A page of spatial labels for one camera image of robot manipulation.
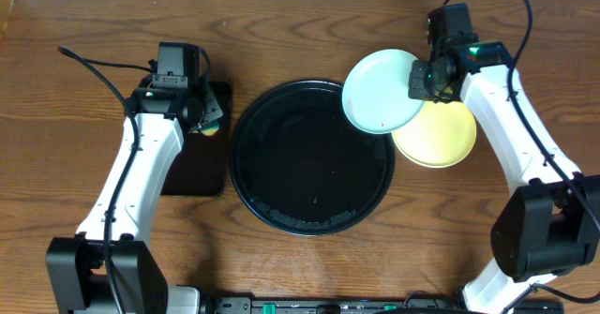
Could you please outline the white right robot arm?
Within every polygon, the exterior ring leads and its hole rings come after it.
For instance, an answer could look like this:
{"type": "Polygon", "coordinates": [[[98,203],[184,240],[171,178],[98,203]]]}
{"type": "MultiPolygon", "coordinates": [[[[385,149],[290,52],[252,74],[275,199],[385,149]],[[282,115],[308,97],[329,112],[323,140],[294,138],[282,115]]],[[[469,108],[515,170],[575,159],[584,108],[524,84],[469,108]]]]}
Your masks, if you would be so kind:
{"type": "Polygon", "coordinates": [[[467,310],[509,313],[549,281],[591,263],[599,245],[599,178],[554,142],[501,42],[443,38],[416,61],[411,98],[460,101],[501,163],[510,199],[490,232],[493,258],[462,289],[467,310]]]}

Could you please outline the pale green plate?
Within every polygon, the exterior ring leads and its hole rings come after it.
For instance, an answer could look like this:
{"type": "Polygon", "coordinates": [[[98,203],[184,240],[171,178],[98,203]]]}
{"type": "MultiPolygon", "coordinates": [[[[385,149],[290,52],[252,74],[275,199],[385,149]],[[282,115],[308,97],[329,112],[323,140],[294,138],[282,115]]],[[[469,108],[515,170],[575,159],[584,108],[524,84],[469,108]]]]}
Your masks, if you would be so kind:
{"type": "Polygon", "coordinates": [[[351,70],[343,84],[342,108],[359,130],[387,134],[408,124],[424,105],[409,93],[409,75],[416,57],[403,50],[369,54],[351,70]]]}

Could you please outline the green and yellow sponge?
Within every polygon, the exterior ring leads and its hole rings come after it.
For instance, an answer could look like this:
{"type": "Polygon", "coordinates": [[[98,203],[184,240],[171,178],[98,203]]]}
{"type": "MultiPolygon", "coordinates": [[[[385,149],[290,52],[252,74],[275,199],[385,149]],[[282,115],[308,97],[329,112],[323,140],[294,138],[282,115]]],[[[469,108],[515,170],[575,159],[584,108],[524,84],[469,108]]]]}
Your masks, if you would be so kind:
{"type": "Polygon", "coordinates": [[[200,133],[206,137],[212,137],[217,134],[219,128],[219,121],[212,121],[210,123],[204,124],[200,129],[200,133]]]}

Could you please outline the yellow plate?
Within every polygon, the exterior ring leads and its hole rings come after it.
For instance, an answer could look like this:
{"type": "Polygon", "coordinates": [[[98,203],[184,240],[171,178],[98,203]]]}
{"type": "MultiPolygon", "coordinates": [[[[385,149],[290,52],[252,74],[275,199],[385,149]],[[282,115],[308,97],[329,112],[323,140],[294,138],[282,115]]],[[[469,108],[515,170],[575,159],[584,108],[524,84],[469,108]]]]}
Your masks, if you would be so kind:
{"type": "Polygon", "coordinates": [[[425,102],[408,124],[392,132],[392,139],[408,160],[438,169],[467,157],[476,135],[473,114],[463,103],[425,102]]]}

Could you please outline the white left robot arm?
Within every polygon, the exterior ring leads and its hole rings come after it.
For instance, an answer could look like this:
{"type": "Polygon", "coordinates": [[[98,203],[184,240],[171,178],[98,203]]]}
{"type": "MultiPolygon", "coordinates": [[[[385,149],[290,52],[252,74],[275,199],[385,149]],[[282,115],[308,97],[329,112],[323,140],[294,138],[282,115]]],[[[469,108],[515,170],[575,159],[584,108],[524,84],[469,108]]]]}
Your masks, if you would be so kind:
{"type": "Polygon", "coordinates": [[[61,313],[210,313],[202,289],[171,285],[149,244],[160,196],[213,197],[225,182],[232,88],[185,77],[141,82],[117,157],[72,237],[46,253],[61,313]]]}

